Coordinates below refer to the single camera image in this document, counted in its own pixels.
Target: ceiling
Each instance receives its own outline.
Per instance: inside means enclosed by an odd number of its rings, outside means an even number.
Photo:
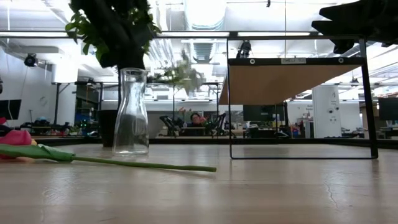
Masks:
[[[69,0],[0,0],[0,30],[13,31],[64,31],[65,24],[72,12],[68,8]],[[323,7],[354,2],[353,0],[150,0],[152,13],[163,31],[196,31],[198,29],[217,31],[261,31],[280,32],[263,35],[285,35],[285,32],[313,32],[311,22],[322,20],[318,12]],[[83,55],[81,43],[77,45],[71,39],[0,39],[9,52],[23,56],[27,47],[55,47],[57,53],[40,50],[39,59],[48,63],[61,63],[64,57],[74,57],[81,63],[79,76],[93,77],[95,80],[115,82],[113,69],[103,69],[92,55]],[[228,42],[228,57],[235,58],[241,41]],[[268,40],[251,41],[251,57],[336,57],[333,44],[329,40]],[[368,64],[371,83],[392,83],[388,91],[394,90],[398,81],[397,46],[383,48],[380,44],[368,47]],[[193,65],[204,73],[207,82],[223,82],[226,75],[227,45],[225,39],[166,39],[155,40],[152,50],[144,61],[152,73],[161,72],[166,66],[176,63],[184,49],[192,58],[211,58],[208,63]],[[355,47],[350,52],[358,52]],[[353,78],[361,82],[361,70],[357,69],[329,82],[348,83]],[[341,85],[341,97],[351,99],[351,95],[361,94],[360,87]],[[209,92],[208,86],[194,96]],[[306,91],[301,96],[310,95]]]

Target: glass carafe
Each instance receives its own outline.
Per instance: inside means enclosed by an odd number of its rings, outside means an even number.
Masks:
[[[148,154],[148,116],[144,101],[147,72],[136,68],[124,68],[120,73],[122,99],[114,130],[113,154]]]

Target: ceiling duct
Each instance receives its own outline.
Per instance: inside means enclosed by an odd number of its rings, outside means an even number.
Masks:
[[[219,31],[224,24],[226,1],[184,0],[185,23],[191,31]],[[193,59],[198,63],[209,63],[216,50],[215,43],[193,43]]]

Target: wooden table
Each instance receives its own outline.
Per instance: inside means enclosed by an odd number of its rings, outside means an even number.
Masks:
[[[100,145],[63,147],[110,157]],[[236,146],[234,154],[363,156],[329,145]],[[397,223],[398,151],[378,161],[231,161],[228,146],[151,145],[138,161],[217,173],[88,162],[0,164],[0,223]]]

